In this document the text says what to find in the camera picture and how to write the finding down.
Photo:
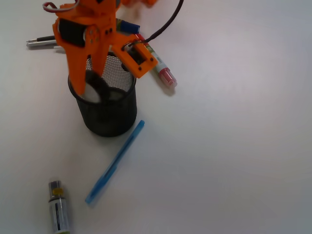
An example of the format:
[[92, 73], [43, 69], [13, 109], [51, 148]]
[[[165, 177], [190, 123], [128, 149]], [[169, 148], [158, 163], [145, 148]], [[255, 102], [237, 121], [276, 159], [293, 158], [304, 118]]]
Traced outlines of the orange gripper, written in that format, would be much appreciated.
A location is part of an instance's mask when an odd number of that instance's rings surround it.
[[118, 29], [116, 12], [124, 0], [74, 0], [60, 6], [52, 4], [57, 20], [55, 39], [66, 53], [69, 78], [78, 95], [85, 92], [88, 56], [92, 68], [102, 75], [110, 47], [121, 48], [136, 39], [134, 33]]

